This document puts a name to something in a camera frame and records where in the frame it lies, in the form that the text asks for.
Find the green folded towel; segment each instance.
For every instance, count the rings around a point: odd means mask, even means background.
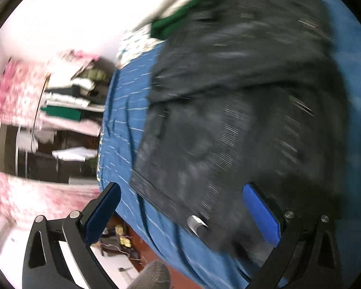
[[[68,107],[47,105],[46,107],[42,107],[41,110],[46,112],[48,116],[66,118],[77,122],[80,122],[80,118],[82,116],[82,113],[79,110],[70,109]]]
[[[181,27],[191,10],[199,5],[201,0],[190,0],[181,6],[174,14],[160,20],[155,20],[151,24],[151,37],[166,40],[174,31]]]

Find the pink cloth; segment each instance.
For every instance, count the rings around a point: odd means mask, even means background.
[[[82,211],[99,194],[96,185],[46,183],[0,172],[0,213],[20,227],[31,227],[38,215],[52,220]]]
[[[74,55],[76,57],[82,57],[82,58],[87,58],[87,59],[93,59],[94,61],[99,61],[99,55],[95,55],[95,54],[92,54],[92,53],[87,53],[87,52],[84,52],[82,50],[79,50],[79,51],[75,51],[74,52]]]
[[[99,136],[101,128],[100,124],[89,119],[83,119],[80,122],[76,122],[65,118],[48,116],[43,111],[39,112],[38,125],[40,125],[39,128],[41,129],[71,130],[95,137]]]

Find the bed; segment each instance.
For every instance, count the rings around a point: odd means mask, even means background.
[[[361,271],[361,25],[340,0],[328,3],[335,30],[335,60],[350,101],[347,192],[336,237],[345,287]],[[204,288],[244,288],[236,262],[210,251],[197,237],[170,222],[129,186],[131,168],[148,109],[150,70],[163,43],[133,59],[112,77],[103,117],[98,180],[103,190],[117,182],[122,199],[117,213],[159,257]]]

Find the pink floral curtain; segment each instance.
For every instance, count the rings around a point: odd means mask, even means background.
[[[52,220],[82,211],[99,194],[98,186],[46,183],[0,172],[0,213],[20,227],[31,227],[38,215]]]
[[[0,121],[32,128],[48,70],[45,64],[11,59],[0,79]]]

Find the red floor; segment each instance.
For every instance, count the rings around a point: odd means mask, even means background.
[[[141,271],[148,263],[152,261],[161,261],[153,250],[138,236],[135,231],[130,228],[129,234],[133,237],[132,244],[141,256],[141,264],[132,261],[138,271]],[[166,264],[171,275],[171,288],[172,289],[201,289],[199,285],[194,283],[191,279],[181,274],[168,264]]]

